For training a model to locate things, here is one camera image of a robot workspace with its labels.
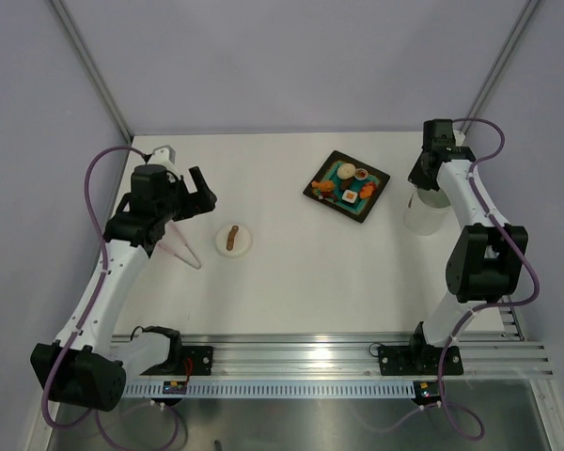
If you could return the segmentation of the clear plastic tongs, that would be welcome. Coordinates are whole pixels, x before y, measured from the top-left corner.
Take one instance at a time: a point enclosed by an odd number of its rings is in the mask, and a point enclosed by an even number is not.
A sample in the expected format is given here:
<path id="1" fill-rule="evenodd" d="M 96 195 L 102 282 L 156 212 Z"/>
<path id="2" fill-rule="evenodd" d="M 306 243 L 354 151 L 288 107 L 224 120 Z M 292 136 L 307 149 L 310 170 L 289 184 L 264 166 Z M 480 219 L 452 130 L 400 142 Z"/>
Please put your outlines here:
<path id="1" fill-rule="evenodd" d="M 190 268 L 196 271 L 202 269 L 202 262 L 197 253 L 193 250 L 181 230 L 173 222 L 169 222 L 165 226 L 165 235 L 158 242 L 157 246 L 160 250 Z"/>

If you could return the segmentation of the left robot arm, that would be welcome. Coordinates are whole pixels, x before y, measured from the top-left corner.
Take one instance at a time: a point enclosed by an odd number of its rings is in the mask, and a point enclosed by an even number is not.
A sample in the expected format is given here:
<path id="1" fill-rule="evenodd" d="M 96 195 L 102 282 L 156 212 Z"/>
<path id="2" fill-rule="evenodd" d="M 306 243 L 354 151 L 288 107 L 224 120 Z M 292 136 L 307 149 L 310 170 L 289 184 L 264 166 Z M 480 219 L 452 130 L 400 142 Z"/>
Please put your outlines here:
<path id="1" fill-rule="evenodd" d="M 71 319 L 51 344 L 38 343 L 30 362 L 42 402 L 112 411 L 126 382 L 141 375 L 189 377 L 199 354 L 186 350 L 179 331 L 148 326 L 114 350 L 112 335 L 136 279 L 170 222 L 214 210 L 217 197 L 198 167 L 189 170 L 196 191 L 162 164 L 136 167 L 131 190 L 100 228 L 101 256 Z"/>

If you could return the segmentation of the white round bun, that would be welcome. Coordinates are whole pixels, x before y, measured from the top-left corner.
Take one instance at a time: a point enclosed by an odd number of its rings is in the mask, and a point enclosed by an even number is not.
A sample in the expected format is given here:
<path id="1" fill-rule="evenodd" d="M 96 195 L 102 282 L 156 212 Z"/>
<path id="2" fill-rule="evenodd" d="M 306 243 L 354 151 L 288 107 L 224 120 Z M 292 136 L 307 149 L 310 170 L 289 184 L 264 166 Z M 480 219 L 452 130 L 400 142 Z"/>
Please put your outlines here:
<path id="1" fill-rule="evenodd" d="M 352 163 L 344 163 L 337 169 L 337 177 L 341 180 L 351 179 L 356 172 L 356 167 Z"/>

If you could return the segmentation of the orange carrot piece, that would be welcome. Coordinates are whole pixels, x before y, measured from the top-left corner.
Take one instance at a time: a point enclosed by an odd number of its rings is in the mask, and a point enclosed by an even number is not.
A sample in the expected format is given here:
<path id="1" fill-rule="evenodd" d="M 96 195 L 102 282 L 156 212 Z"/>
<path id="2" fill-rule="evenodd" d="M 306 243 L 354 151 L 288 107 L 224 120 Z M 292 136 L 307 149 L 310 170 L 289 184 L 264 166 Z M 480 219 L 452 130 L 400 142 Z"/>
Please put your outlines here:
<path id="1" fill-rule="evenodd" d="M 368 199 L 373 195 L 375 191 L 376 191 L 375 184 L 373 183 L 364 184 L 359 192 L 359 197 L 361 199 Z"/>

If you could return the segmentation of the sushi roll piece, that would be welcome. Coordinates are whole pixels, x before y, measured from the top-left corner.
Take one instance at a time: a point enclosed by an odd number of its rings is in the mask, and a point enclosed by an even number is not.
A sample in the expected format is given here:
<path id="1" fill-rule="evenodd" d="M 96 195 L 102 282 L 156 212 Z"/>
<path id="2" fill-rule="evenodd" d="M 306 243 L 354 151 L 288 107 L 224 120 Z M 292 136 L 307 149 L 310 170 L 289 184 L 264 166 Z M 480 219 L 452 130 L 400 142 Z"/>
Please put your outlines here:
<path id="1" fill-rule="evenodd" d="M 359 199 L 359 195 L 357 192 L 352 190 L 345 190 L 341 200 L 347 204 L 354 204 Z"/>

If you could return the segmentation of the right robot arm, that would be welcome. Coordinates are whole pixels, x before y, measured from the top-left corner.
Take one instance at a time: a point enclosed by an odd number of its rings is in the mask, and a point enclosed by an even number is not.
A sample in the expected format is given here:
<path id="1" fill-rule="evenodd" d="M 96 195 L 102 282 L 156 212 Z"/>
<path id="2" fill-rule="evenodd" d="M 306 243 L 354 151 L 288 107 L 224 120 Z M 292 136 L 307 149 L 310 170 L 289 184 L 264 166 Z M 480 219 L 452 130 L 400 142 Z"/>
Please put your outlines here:
<path id="1" fill-rule="evenodd" d="M 480 159 L 457 142 L 452 119 L 423 125 L 421 153 L 408 176 L 408 204 L 416 226 L 433 210 L 453 209 L 461 234 L 446 263 L 446 295 L 419 323 L 408 361 L 419 373 L 440 369 L 457 355 L 457 338 L 476 315 L 517 288 L 528 234 L 499 212 L 478 174 Z"/>

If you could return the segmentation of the white cylindrical container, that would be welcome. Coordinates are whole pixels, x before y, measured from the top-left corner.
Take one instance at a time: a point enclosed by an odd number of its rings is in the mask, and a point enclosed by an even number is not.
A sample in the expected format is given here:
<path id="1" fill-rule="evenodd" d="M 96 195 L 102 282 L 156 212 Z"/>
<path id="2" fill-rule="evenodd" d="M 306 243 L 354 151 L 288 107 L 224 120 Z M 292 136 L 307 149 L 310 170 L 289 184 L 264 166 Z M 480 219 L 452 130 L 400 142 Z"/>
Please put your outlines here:
<path id="1" fill-rule="evenodd" d="M 416 235 L 429 236 L 442 226 L 450 208 L 450 201 L 443 190 L 416 188 L 403 213 L 403 223 Z"/>

